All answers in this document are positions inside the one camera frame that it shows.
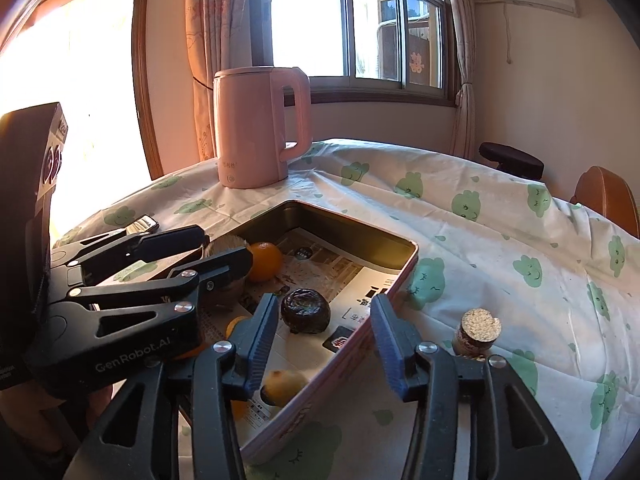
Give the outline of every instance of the table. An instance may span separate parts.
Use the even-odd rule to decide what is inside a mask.
[[[333,139],[314,143],[289,172],[269,187],[231,190],[214,160],[202,162],[95,214],[63,242],[140,214],[162,229],[197,223],[217,236],[292,198],[396,232],[420,245],[412,279],[444,283],[440,294],[421,294],[416,281],[402,315],[450,348],[464,312],[491,310],[503,326],[494,351],[535,394],[582,478],[609,473],[640,428],[640,241],[539,182],[439,153]],[[414,413],[372,355],[248,478],[399,478]]]

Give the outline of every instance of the dried fruit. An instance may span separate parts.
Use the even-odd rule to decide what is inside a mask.
[[[329,326],[331,308],[317,290],[297,288],[282,298],[280,315],[294,334],[319,334]]]
[[[307,382],[306,377],[298,371],[272,370],[264,378],[260,395],[267,404],[284,408]]]
[[[249,246],[254,256],[254,264],[249,271],[249,281],[266,282],[273,278],[282,268],[282,253],[280,249],[269,242],[259,242]]]
[[[248,316],[238,316],[235,317],[231,320],[231,322],[229,322],[229,324],[226,326],[226,330],[225,330],[225,337],[227,339],[229,339],[231,337],[231,333],[234,331],[234,328],[236,327],[236,325],[238,323],[240,323],[242,320],[245,319],[249,319]]]
[[[249,411],[249,403],[245,400],[232,400],[231,401],[231,413],[234,416],[234,420],[240,420],[244,418],[246,412]]]

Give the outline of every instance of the orange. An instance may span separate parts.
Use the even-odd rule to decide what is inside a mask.
[[[196,357],[196,355],[198,355],[200,352],[205,351],[210,346],[211,346],[210,344],[208,344],[207,342],[204,342],[201,345],[194,348],[193,350],[189,350],[184,354],[178,355],[178,357],[174,357],[174,361],[177,361],[178,359],[186,359],[187,357]]]
[[[227,339],[229,339],[231,337],[231,333],[234,331],[234,328],[236,327],[236,325],[238,323],[240,323],[242,320],[245,319],[249,319],[248,316],[238,316],[235,317],[231,320],[231,322],[229,322],[229,324],[226,326],[226,330],[225,330],[225,337]]]
[[[273,278],[282,267],[280,249],[269,242],[258,242],[249,246],[254,256],[254,264],[249,271],[250,282],[266,282]]]
[[[307,384],[306,377],[296,370],[272,370],[264,377],[263,391],[276,406],[284,408]]]

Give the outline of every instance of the orange chair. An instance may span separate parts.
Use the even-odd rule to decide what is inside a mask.
[[[625,179],[605,168],[592,166],[575,187],[571,203],[581,203],[600,213],[627,233],[640,238],[638,207]]]

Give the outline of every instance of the kettle handle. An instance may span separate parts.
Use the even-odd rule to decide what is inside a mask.
[[[272,88],[282,89],[291,86],[296,99],[296,122],[298,139],[294,146],[280,152],[280,162],[302,156],[311,147],[311,86],[308,76],[297,66],[293,68],[274,68],[271,72]]]

